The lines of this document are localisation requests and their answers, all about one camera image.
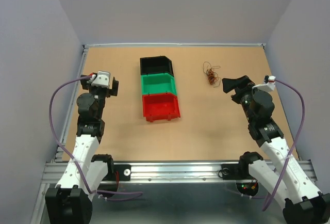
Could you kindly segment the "green plastic bin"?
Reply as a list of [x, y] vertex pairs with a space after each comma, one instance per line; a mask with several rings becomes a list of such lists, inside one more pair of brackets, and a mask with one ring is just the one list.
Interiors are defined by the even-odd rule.
[[175, 78], [168, 73], [141, 75], [142, 94], [171, 93], [177, 95]]

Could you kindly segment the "black plastic bin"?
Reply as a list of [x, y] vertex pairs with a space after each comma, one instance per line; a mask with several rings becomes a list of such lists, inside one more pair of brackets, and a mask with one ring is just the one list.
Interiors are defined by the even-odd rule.
[[172, 61], [167, 56], [140, 58], [141, 75], [168, 73], [174, 76]]

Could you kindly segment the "red plastic bin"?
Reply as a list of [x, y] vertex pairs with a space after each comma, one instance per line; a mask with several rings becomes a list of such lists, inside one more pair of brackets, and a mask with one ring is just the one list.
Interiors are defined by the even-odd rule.
[[172, 93], [142, 96], [143, 116], [148, 122], [180, 118], [178, 97]]

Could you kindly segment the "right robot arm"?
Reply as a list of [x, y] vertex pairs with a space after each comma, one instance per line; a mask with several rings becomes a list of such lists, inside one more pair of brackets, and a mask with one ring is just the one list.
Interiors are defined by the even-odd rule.
[[263, 211], [276, 201], [286, 223], [329, 223], [329, 194], [309, 179], [292, 154], [295, 145], [288, 146], [284, 133], [272, 118], [275, 105], [270, 92], [277, 82], [275, 76], [268, 75], [258, 85], [246, 75], [222, 79], [223, 91], [234, 91], [232, 101], [242, 106], [251, 138], [274, 166], [270, 169], [257, 152], [245, 152], [235, 172], [241, 179], [255, 179], [267, 190]]

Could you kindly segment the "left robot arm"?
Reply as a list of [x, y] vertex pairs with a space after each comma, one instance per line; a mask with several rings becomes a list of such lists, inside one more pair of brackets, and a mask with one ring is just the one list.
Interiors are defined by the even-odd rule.
[[104, 71], [82, 75], [78, 80], [86, 92], [76, 100], [78, 119], [74, 150], [63, 149], [70, 160], [56, 186], [45, 194], [50, 223], [89, 223], [92, 200], [102, 179], [114, 176], [112, 156], [95, 152], [105, 129], [102, 114], [106, 98], [118, 94], [119, 82]]

